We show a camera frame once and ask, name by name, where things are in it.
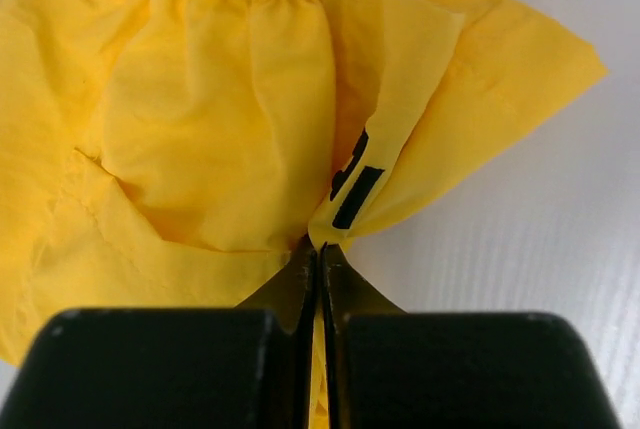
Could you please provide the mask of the yellow shorts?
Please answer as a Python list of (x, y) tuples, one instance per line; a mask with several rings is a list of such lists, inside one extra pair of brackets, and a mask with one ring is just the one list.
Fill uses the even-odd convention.
[(606, 69), (518, 0), (1, 0), (1, 356), (85, 308), (231, 309), (420, 211)]

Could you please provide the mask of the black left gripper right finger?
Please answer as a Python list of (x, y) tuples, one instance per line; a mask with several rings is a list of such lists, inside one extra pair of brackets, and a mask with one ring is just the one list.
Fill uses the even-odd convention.
[(409, 313), (320, 254), (334, 428), (616, 428), (591, 355), (544, 312)]

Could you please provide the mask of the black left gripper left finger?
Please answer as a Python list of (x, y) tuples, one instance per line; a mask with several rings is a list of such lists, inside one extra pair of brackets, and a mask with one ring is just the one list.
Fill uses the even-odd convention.
[(37, 335), (5, 428), (305, 428), (316, 251), (222, 308), (85, 308)]

